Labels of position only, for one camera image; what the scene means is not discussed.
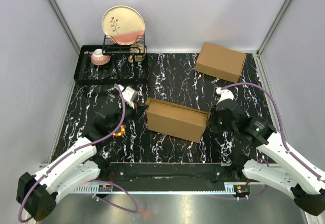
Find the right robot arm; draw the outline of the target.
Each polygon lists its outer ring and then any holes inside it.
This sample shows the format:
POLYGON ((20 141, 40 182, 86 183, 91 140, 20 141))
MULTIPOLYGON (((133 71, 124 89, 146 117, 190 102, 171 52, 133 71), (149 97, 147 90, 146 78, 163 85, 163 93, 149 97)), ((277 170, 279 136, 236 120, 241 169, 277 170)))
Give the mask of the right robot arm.
POLYGON ((324 212, 324 171, 295 151, 275 127, 261 117, 248 117, 237 102, 225 99, 210 109, 210 131, 229 132, 280 165, 283 171, 265 167, 250 157, 234 152, 231 177, 245 178, 275 188, 293 199, 303 211, 318 216, 324 212))

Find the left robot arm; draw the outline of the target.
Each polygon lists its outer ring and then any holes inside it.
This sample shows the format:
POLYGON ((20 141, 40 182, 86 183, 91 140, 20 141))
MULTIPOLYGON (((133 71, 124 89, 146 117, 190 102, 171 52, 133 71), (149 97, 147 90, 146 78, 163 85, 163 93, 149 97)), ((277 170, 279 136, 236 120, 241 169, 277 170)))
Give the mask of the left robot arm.
POLYGON ((125 121, 140 118, 147 105, 123 102, 120 107, 98 111, 83 135, 55 161, 34 174, 25 172, 18 179, 16 200, 18 220, 42 221, 67 194, 89 181, 105 181, 110 169, 95 155, 105 140, 121 131, 125 121))

